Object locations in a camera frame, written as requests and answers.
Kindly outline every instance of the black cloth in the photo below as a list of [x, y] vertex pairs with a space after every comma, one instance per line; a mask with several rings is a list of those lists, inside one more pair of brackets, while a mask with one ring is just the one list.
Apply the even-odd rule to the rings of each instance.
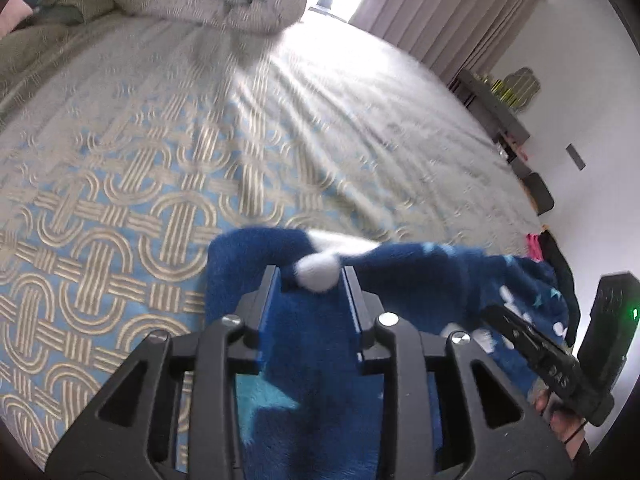
[[564, 341], [568, 346], [573, 346], [575, 343], [575, 334], [578, 331], [578, 324], [580, 323], [580, 305], [578, 305], [578, 299], [575, 297], [574, 274], [571, 272], [571, 267], [569, 267], [569, 264], [560, 252], [556, 239], [551, 232], [544, 231], [539, 236], [538, 241], [543, 258], [556, 272], [558, 290], [569, 308], [569, 326], [567, 327]]

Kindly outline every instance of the mattress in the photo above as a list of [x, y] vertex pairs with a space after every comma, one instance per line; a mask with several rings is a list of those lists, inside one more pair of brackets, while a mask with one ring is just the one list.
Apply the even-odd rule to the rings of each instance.
[[440, 81], [328, 16], [270, 37], [117, 12], [31, 27], [0, 42], [0, 81], [0, 416], [41, 466], [149, 331], [202, 327], [220, 233], [523, 254], [539, 229]]

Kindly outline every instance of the human hand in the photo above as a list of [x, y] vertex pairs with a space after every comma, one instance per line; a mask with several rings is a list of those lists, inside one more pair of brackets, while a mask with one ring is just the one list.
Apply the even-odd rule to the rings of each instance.
[[[551, 390], [543, 390], [534, 402], [534, 407], [540, 415], [545, 411], [549, 403]], [[580, 446], [584, 442], [584, 419], [573, 412], [555, 410], [551, 415], [549, 426], [559, 440], [564, 442], [564, 448], [571, 460], [578, 453]]]

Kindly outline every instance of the bed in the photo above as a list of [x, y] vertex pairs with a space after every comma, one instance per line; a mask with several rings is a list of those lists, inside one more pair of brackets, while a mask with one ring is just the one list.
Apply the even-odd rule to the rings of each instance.
[[0, 416], [40, 466], [149, 331], [202, 327], [220, 233], [524, 254], [539, 230], [444, 85], [330, 16], [275, 36], [116, 10], [37, 25], [0, 41], [0, 85]]

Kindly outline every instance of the teal star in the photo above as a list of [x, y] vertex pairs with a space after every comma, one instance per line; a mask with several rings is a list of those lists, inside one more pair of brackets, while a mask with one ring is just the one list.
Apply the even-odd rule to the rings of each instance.
[[244, 444], [251, 442], [254, 416], [261, 409], [294, 410], [298, 403], [262, 377], [262, 374], [236, 376], [238, 426]]

